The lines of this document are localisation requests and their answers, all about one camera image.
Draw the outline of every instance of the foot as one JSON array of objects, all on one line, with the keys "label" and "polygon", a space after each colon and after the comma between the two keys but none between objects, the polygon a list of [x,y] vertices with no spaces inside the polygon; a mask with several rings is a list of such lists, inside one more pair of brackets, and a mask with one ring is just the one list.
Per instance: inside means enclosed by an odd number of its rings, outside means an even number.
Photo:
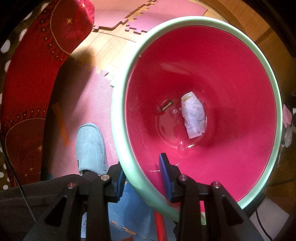
[{"label": "foot", "polygon": [[98,175],[106,174],[108,164],[103,136],[93,123],[79,127],[76,136],[76,157],[81,175],[88,170]]}]

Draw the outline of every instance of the white polka dot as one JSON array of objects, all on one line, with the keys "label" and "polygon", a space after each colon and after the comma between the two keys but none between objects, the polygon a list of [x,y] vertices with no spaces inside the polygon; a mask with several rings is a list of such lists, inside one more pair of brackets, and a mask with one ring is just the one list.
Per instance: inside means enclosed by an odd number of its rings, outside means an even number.
[{"label": "white polka dot", "polygon": [[9,65],[10,65],[10,60],[7,61],[5,64],[5,67],[4,67],[5,72],[7,72]]},{"label": "white polka dot", "polygon": [[20,32],[20,38],[19,38],[19,41],[21,41],[22,38],[25,36],[26,31],[27,31],[27,29],[25,28],[23,31]]},{"label": "white polka dot", "polygon": [[47,3],[43,4],[43,5],[42,5],[42,8],[41,8],[41,10],[40,10],[40,11],[42,12],[42,11],[44,10],[44,8],[46,8],[46,7],[47,7],[47,5],[48,5],[48,4],[49,4],[49,2],[47,2]]},{"label": "white polka dot", "polygon": [[6,53],[9,50],[9,48],[10,48],[10,41],[6,40],[3,46],[1,47],[0,51],[2,53]]},{"label": "white polka dot", "polygon": [[26,19],[28,19],[29,17],[31,17],[31,15],[32,15],[32,12],[30,12],[30,13],[28,14],[28,16],[24,18],[24,20],[26,20]]}]

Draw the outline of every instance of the screw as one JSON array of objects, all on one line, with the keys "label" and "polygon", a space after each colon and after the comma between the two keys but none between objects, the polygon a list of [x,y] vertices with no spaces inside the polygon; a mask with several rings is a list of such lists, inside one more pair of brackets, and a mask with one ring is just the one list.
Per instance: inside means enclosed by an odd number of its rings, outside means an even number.
[{"label": "screw", "polygon": [[109,180],[109,178],[110,178],[110,176],[108,174],[104,174],[104,175],[101,176],[101,179],[103,181],[107,181],[107,180]]},{"label": "screw", "polygon": [[67,184],[67,187],[69,189],[72,189],[72,188],[76,187],[76,183],[75,182],[70,182],[70,183]]},{"label": "screw", "polygon": [[217,182],[217,181],[212,182],[212,185],[213,185],[214,188],[220,188],[221,187],[221,183]]},{"label": "screw", "polygon": [[181,174],[180,176],[179,176],[179,180],[180,181],[186,181],[188,179],[188,177],[186,176],[186,175],[184,175],[184,174]]}]

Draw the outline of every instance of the white crumpled paper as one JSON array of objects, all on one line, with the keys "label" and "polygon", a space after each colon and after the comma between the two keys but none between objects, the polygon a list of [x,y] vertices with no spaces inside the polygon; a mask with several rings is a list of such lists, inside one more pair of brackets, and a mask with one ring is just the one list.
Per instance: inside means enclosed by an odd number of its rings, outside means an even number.
[{"label": "white crumpled paper", "polygon": [[181,106],[189,139],[201,136],[205,132],[205,111],[202,103],[191,91],[182,96]]}]

